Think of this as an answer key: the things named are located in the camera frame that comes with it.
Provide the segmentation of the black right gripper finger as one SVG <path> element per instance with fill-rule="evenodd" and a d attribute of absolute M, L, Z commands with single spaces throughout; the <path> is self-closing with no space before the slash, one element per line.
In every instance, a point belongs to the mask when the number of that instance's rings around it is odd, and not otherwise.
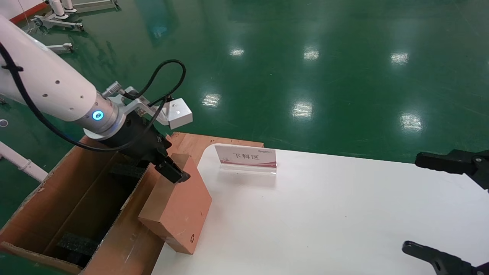
<path fill-rule="evenodd" d="M 420 245 L 416 242 L 405 241 L 402 245 L 402 252 L 425 261 L 433 266 L 437 275 L 488 275 L 489 263 L 484 263 L 477 267 L 467 261 L 462 260 L 438 249 Z"/>
<path fill-rule="evenodd" d="M 415 165 L 451 174 L 466 174 L 483 190 L 489 189 L 489 150 L 452 150 L 447 155 L 420 152 L 416 156 Z"/>

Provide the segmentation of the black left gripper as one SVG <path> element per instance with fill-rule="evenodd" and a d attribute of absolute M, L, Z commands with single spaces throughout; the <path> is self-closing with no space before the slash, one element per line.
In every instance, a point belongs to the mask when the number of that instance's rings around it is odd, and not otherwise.
<path fill-rule="evenodd" d="M 130 113 L 121 129 L 112 137 L 102 140 L 100 143 L 108 147 L 123 146 L 141 134 L 148 124 L 149 120 L 146 118 L 140 117 L 136 113 Z M 167 149 L 169 147 L 171 147 L 171 143 L 152 125 L 138 141 L 120 152 L 133 159 L 153 163 L 154 169 L 171 183 L 185 182 L 191 176 L 180 169 L 168 155 Z"/>

